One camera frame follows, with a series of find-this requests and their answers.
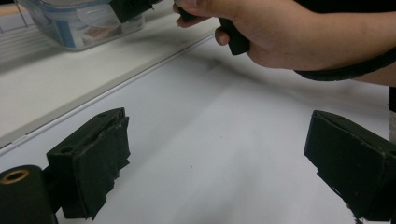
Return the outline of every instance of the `hole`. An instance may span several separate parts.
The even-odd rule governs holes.
[[[13,184],[13,183],[23,180],[28,175],[29,175],[28,170],[13,171],[13,172],[5,175],[2,179],[0,179],[0,184],[4,184],[4,185]]]
[[[64,148],[64,149],[61,150],[61,153],[69,153],[69,152],[71,152],[71,151],[73,151],[73,148],[72,148],[72,147],[66,147],[66,148]]]
[[[22,173],[22,172],[18,172],[18,173],[16,173],[16,174],[10,175],[10,176],[7,178],[7,180],[10,180],[10,181],[16,180],[16,179],[20,178],[21,176],[23,176],[23,173]]]

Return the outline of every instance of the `shelf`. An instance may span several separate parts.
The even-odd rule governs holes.
[[[145,28],[73,52],[35,28],[0,38],[0,147],[211,35],[217,20],[178,28],[172,2],[146,13]]]

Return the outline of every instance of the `white table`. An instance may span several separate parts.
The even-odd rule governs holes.
[[[388,138],[388,93],[265,69],[208,38],[37,130],[0,170],[46,167],[45,153],[85,121],[125,107],[131,164],[95,221],[59,212],[61,224],[349,224],[303,155],[310,116],[333,112]]]

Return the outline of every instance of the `black object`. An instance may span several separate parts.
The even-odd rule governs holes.
[[[183,21],[193,21],[196,16],[186,12],[182,7],[177,7],[180,17]],[[233,25],[233,22],[227,19],[219,18],[221,29],[230,36],[228,46],[232,55],[239,55],[247,52],[250,48],[249,40],[244,37]]]
[[[396,11],[396,1],[389,0],[295,0],[303,7],[317,13],[333,12],[390,12]],[[396,61],[396,49],[383,55],[347,67],[322,71],[295,71],[303,77],[318,81],[336,81],[374,72]]]
[[[20,166],[0,174],[0,223],[57,223],[94,218],[129,162],[128,117],[123,108],[101,113],[47,153],[49,166]]]
[[[396,113],[396,87],[389,87],[389,109]]]
[[[129,19],[152,8],[152,5],[162,0],[111,0],[110,5],[119,18],[120,22]],[[180,17],[183,21],[192,21],[195,16],[178,7]],[[249,50],[249,41],[239,33],[233,23],[229,20],[220,19],[221,28],[230,36],[230,50],[233,55],[245,53]]]
[[[390,221],[396,210],[396,146],[358,124],[314,111],[305,156],[355,218]]]
[[[14,4],[14,0],[2,0],[0,1],[0,5]]]
[[[338,81],[360,77],[364,74],[374,72],[386,67],[396,61],[396,49],[392,49],[385,54],[373,58],[363,63],[353,64],[347,67],[322,70],[322,71],[295,71],[302,77],[316,81]]]

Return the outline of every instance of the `container lid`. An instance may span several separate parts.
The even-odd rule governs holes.
[[[109,2],[107,0],[41,0],[41,1],[56,7],[73,7],[75,5],[80,5],[85,3]]]

